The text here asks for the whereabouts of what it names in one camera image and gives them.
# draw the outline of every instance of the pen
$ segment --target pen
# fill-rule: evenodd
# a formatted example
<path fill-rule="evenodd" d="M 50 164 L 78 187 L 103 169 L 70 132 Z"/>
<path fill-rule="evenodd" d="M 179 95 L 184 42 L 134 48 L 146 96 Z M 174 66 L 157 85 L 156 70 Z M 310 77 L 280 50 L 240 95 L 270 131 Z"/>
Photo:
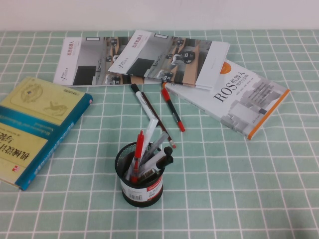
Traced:
<path fill-rule="evenodd" d="M 127 174 L 125 175 L 125 179 L 130 180 L 133 183 L 137 182 L 137 175 L 139 172 L 143 143 L 144 143 L 144 135 L 143 135 L 143 130 L 141 130 L 140 134 L 138 135 L 138 139 L 136 140 L 134 158 L 130 164 Z"/>
<path fill-rule="evenodd" d="M 157 154 L 155 154 L 154 157 L 152 157 L 149 161 L 147 161 L 145 164 L 143 164 L 140 167 L 140 172 L 145 172 L 151 169 L 151 167 L 159 161 L 161 158 L 170 156 L 173 153 L 173 149 L 171 147 L 165 147 L 164 150 L 161 150 Z"/>
<path fill-rule="evenodd" d="M 150 156 L 154 153 L 154 151 L 163 143 L 165 139 L 167 139 L 168 134 L 166 132 L 163 132 L 159 138 L 153 142 L 151 148 L 144 154 L 143 158 L 141 159 L 140 165 L 143 165 L 149 158 Z"/>
<path fill-rule="evenodd" d="M 142 95 L 143 95 L 143 97 L 144 97 L 146 103 L 147 103 L 148 106 L 150 107 L 151 111 L 152 111 L 153 114 L 155 115 L 155 117 L 159 120 L 159 125 L 160 125 L 161 129 L 168 134 L 168 141 L 169 141 L 170 145 L 171 145 L 173 148 L 176 148 L 175 143 L 173 142 L 172 138 L 170 137 L 168 131 L 166 130 L 164 124 L 161 122 L 159 116 L 157 115 L 157 113 L 156 113 L 156 111 L 154 110 L 153 106 L 152 106 L 151 103 L 149 102 L 149 100 L 148 100 L 148 98 L 146 97 L 145 93 L 142 92 Z"/>
<path fill-rule="evenodd" d="M 143 143 L 143 147 L 142 147 L 142 154 L 141 154 L 141 158 L 143 158 L 143 155 L 145 153 L 145 150 L 151 140 L 151 137 L 154 133 L 154 130 L 158 124 L 158 119 L 157 118 L 151 118 L 150 123 L 148 128 L 146 129 L 146 133 L 145 133 L 145 139 L 144 139 L 144 143 Z"/>
<path fill-rule="evenodd" d="M 145 113 L 148 115 L 148 117 L 151 118 L 156 118 L 151 109 L 149 108 L 149 105 L 146 103 L 145 99 L 142 96 L 141 91 L 139 90 L 138 86 L 136 84 L 131 84 L 131 88 L 134 91 L 136 97 L 139 99 Z"/>
<path fill-rule="evenodd" d="M 165 131 L 167 134 L 168 134 L 168 141 L 170 143 L 170 145 L 173 147 L 173 148 L 176 148 L 176 145 L 175 143 L 173 142 L 172 138 L 170 137 L 168 131 L 166 130 L 166 128 L 164 127 L 163 123 L 161 122 L 159 116 L 156 114 L 156 111 L 154 110 L 153 106 L 151 105 L 150 101 L 148 100 L 148 98 L 146 97 L 145 93 L 144 92 L 141 92 L 138 88 L 138 86 L 136 84 L 131 84 L 131 88 L 132 90 L 134 91 L 135 95 L 137 96 L 137 98 L 139 99 L 143 109 L 145 110 L 146 114 L 148 115 L 149 118 L 151 118 L 151 114 L 149 112 L 149 110 L 151 110 L 151 112 L 153 113 L 153 116 L 155 116 L 159 122 L 158 124 L 160 125 L 161 129 L 163 131 Z"/>
<path fill-rule="evenodd" d="M 160 160 L 158 160 L 157 162 L 155 162 L 153 165 L 150 165 L 149 168 L 146 168 L 144 171 L 140 171 L 139 172 L 139 179 L 141 177 L 143 177 L 145 174 L 149 174 L 150 171 L 152 172 L 158 172 L 160 170 L 162 170 L 163 168 L 165 168 L 166 166 L 168 166 L 169 164 L 173 163 L 174 159 L 171 155 L 168 156 L 164 156 L 163 158 L 161 158 Z"/>
<path fill-rule="evenodd" d="M 185 131 L 184 125 L 181 122 L 181 120 L 180 120 L 180 118 L 179 118 L 179 116 L 178 116 L 178 114 L 176 112 L 176 109 L 175 109 L 173 103 L 170 100 L 170 97 L 169 97 L 169 94 L 167 92 L 167 89 L 165 88 L 165 84 L 166 84 L 166 82 L 163 83 L 163 89 L 162 89 L 161 93 L 163 94 L 164 99 L 167 102 L 168 107 L 170 108 L 170 111 L 172 112 L 173 116 L 177 120 L 177 125 L 180 128 L 180 131 L 184 132 Z"/>

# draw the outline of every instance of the red pen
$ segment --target red pen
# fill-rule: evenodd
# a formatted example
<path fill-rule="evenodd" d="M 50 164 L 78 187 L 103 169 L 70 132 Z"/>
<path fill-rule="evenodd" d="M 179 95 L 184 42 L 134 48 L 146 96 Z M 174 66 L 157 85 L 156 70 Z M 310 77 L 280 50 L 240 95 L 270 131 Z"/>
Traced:
<path fill-rule="evenodd" d="M 141 133 L 138 135 L 138 139 L 136 141 L 135 155 L 134 155 L 134 159 L 133 159 L 134 167 L 133 167 L 133 173 L 130 177 L 131 183 L 138 182 L 138 175 L 139 175 L 139 167 L 140 167 L 140 161 L 141 161 L 143 142 L 144 142 L 144 135 L 143 135 L 143 130 L 141 130 Z"/>
<path fill-rule="evenodd" d="M 168 107 L 170 108 L 171 113 L 172 113 L 173 116 L 175 117 L 175 119 L 176 119 L 176 121 L 177 121 L 177 125 L 178 125 L 178 127 L 180 128 L 180 131 L 184 132 L 184 131 L 185 131 L 184 125 L 183 125 L 183 123 L 181 122 L 181 120 L 180 120 L 180 118 L 179 118 L 179 116 L 178 116 L 178 114 L 177 114 L 177 111 L 176 111 L 176 109 L 175 109 L 173 103 L 172 103 L 171 100 L 170 100 L 170 97 L 169 97 L 169 94 L 168 94 L 168 92 L 167 92 L 167 89 L 165 89 L 165 85 L 166 85 L 166 82 L 163 83 L 163 89 L 162 89 L 161 93 L 163 94 L 164 99 L 165 99 L 165 101 L 167 102 Z"/>

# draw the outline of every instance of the pen holder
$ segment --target pen holder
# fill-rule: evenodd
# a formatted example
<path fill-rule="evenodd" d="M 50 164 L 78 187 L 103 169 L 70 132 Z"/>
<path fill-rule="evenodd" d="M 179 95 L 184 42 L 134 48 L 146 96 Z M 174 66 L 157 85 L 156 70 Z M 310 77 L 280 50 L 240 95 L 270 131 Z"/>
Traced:
<path fill-rule="evenodd" d="M 134 158 L 136 142 L 130 143 L 123 147 L 115 158 L 115 171 L 120 178 L 122 186 L 122 194 L 124 199 L 132 206 L 144 208 L 156 203 L 163 193 L 163 173 L 165 169 L 159 171 L 158 174 L 145 180 L 141 184 L 133 184 L 124 178 L 125 172 L 130 167 Z"/>

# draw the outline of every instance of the teal book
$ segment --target teal book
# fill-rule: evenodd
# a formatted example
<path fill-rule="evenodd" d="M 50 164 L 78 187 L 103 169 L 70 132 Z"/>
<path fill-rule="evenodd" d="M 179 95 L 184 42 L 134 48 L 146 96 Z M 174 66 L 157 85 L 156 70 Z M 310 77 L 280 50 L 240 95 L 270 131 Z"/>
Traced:
<path fill-rule="evenodd" d="M 48 81 L 22 80 L 0 103 L 0 180 L 26 190 L 92 100 Z"/>

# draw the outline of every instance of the book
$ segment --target book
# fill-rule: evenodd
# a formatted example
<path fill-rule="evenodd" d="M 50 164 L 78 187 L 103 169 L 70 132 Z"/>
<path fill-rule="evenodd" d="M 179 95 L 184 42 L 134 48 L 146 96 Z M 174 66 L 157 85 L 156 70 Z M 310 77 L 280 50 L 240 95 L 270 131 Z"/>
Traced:
<path fill-rule="evenodd" d="M 137 30 L 109 71 L 210 89 L 229 45 Z"/>
<path fill-rule="evenodd" d="M 228 60 L 210 91 L 170 83 L 165 87 L 248 139 L 290 91 Z"/>
<path fill-rule="evenodd" d="M 23 79 L 0 102 L 0 180 L 26 190 L 92 100 L 48 81 Z"/>
<path fill-rule="evenodd" d="M 130 37 L 66 37 L 53 82 L 65 86 L 143 84 L 143 77 L 109 72 Z"/>

